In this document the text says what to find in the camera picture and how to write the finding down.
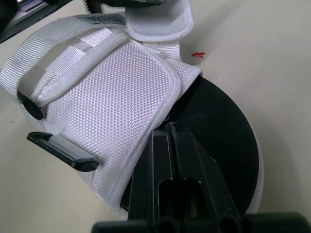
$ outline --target white padding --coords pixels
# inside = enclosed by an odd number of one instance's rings
[[[189,0],[167,0],[158,7],[126,9],[130,35],[145,42],[174,41],[193,28]]]

